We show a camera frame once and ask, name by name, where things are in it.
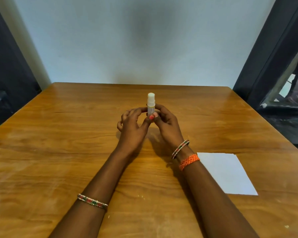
paper sheet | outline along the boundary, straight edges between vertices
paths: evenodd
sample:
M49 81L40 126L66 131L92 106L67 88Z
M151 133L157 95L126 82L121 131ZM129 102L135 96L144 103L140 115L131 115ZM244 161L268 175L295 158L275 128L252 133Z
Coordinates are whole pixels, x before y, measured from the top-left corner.
M258 195L236 155L198 153L198 156L225 193Z

black frame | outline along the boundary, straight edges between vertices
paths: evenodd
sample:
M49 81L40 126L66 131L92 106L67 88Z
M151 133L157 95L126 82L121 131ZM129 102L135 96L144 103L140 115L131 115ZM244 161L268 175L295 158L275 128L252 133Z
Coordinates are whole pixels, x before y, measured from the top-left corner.
M298 0L276 0L233 90L264 115L298 117L298 108L261 103L298 53Z

hand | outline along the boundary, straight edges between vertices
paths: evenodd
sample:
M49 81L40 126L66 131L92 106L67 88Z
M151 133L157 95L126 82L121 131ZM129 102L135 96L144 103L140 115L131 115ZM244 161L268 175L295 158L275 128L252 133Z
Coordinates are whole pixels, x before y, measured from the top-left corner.
M161 136L175 150L184 141L177 117L161 104L156 104L156 109L160 112L153 113L154 122Z
M143 142L154 118L153 116L147 116L139 127L137 120L140 114L144 112L147 112L147 107L134 108L122 114L121 121L117 123L117 128L121 132L121 136L116 149L123 151L127 155L131 155Z

beaded bangle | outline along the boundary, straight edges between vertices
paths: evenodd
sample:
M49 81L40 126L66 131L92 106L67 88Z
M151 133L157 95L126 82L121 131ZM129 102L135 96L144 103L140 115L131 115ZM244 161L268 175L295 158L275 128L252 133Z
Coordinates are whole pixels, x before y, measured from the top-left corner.
M105 210L107 210L107 207L108 207L107 204L102 203L102 202L99 202L98 200L94 200L94 199L92 199L92 198L89 198L89 197L87 197L87 196L85 196L85 195L82 195L82 194L78 194L78 195L77 195L77 199L79 199L79 200L81 200L81 201L84 201L84 202L86 202L86 203L88 203L88 204L94 205L94 206L96 206L96 207L105 209Z
M182 144L179 145L179 147L173 152L173 154L171 155L171 158L174 159L175 156L179 153L179 151L187 144L190 143L190 140L185 140L183 141Z
M182 160L179 168L180 168L181 171L183 171L183 169L187 165L192 164L193 162L198 161L198 160L200 160L199 157L198 157L198 155L193 154L193 155L187 157L185 160Z

wood grain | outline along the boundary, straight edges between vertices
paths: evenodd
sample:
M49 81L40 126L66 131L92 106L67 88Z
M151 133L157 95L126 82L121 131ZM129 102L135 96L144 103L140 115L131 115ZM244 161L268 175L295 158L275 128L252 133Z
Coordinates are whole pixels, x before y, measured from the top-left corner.
M149 92L196 152L238 156L259 195L229 197L260 237L298 237L298 150L230 88L78 83L52 84L0 126L0 237L47 237L115 148L122 112ZM100 238L202 237L170 154L152 124Z

